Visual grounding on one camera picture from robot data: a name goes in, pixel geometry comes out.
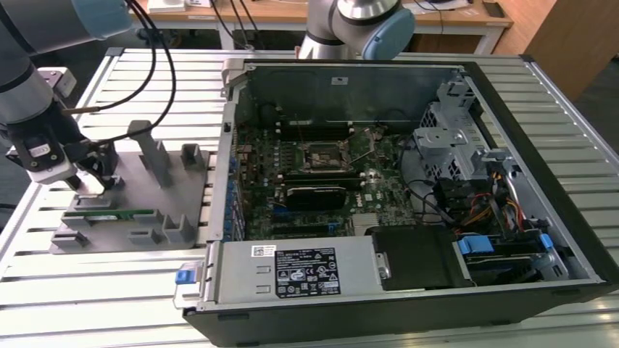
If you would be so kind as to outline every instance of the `power supply label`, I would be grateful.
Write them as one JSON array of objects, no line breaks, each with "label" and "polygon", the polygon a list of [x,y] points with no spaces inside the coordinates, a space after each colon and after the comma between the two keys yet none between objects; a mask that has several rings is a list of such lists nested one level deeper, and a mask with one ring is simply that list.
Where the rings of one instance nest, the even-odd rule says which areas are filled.
[{"label": "power supply label", "polygon": [[274,269],[280,299],[340,294],[334,248],[277,250]]}]

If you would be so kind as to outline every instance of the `blue latch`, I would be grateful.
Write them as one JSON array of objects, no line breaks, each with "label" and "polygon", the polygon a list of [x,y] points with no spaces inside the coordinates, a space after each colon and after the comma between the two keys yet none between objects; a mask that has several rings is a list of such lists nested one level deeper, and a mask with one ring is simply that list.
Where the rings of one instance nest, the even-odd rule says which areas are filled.
[{"label": "blue latch", "polygon": [[491,239],[485,236],[467,236],[457,241],[463,255],[481,252],[493,252]]},{"label": "blue latch", "polygon": [[194,283],[194,270],[177,270],[176,271],[176,285]]},{"label": "blue latch", "polygon": [[328,226],[328,234],[333,234],[336,232],[338,223],[328,223],[326,226]]},{"label": "blue latch", "polygon": [[543,247],[545,248],[545,250],[552,249],[553,243],[552,243],[551,236],[548,236],[545,233],[541,233],[540,234],[540,241],[541,241],[541,244],[543,244]]}]

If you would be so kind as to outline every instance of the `slotted aluminum surface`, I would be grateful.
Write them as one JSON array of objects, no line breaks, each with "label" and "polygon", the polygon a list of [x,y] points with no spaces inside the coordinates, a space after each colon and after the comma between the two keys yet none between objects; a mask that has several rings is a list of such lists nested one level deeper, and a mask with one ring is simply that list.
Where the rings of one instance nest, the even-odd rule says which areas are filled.
[{"label": "slotted aluminum surface", "polygon": [[[166,149],[177,149],[190,141],[216,151],[222,108],[220,66],[232,57],[292,58],[292,54],[173,52],[180,80],[177,102],[153,131],[154,138],[165,139]],[[105,104],[130,93],[145,77],[149,59],[146,50],[134,49],[125,50],[120,57],[105,57],[81,104]],[[609,253],[619,260],[616,160],[611,153],[603,152],[607,145],[596,142],[596,134],[552,86],[541,83],[543,76],[535,67],[517,57],[411,54],[400,59],[477,61]],[[81,116],[78,123],[88,137],[106,138],[122,133],[133,119],[154,120],[170,87],[162,54],[158,60],[154,81],[134,101],[101,115]],[[496,128],[488,127],[495,141],[503,144]],[[126,151],[136,145],[121,141],[117,147]],[[209,174],[212,183],[213,171]],[[209,216],[210,191],[205,189],[204,222]],[[174,271],[182,262],[202,257],[202,249],[48,254],[52,231],[70,197],[61,185],[32,185],[0,235],[4,255],[0,347],[210,347],[202,335],[184,323],[170,300]],[[372,336],[285,347],[619,347],[616,295],[561,306],[509,326]]]}]

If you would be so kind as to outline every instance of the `motherboard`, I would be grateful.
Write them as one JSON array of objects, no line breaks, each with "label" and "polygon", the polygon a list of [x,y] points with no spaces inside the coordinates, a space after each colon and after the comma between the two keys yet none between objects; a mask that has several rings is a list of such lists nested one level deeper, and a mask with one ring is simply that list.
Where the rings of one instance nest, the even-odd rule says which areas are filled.
[{"label": "motherboard", "polygon": [[385,126],[240,128],[236,157],[244,240],[364,235],[415,224]]}]

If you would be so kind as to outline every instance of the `green circuit board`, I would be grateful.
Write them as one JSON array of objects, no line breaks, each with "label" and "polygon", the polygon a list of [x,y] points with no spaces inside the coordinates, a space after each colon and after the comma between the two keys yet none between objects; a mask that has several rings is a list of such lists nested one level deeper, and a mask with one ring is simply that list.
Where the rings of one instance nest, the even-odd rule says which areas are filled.
[{"label": "green circuit board", "polygon": [[[412,225],[415,214],[399,170],[399,134],[385,135],[376,126],[354,126],[345,141],[281,141],[274,130],[240,130],[237,159],[244,202],[244,240],[304,238],[277,234],[277,228],[328,226],[328,236],[352,236],[353,214],[374,213],[380,225]],[[353,172],[360,190],[345,193],[341,209],[286,211],[281,173]]]}]

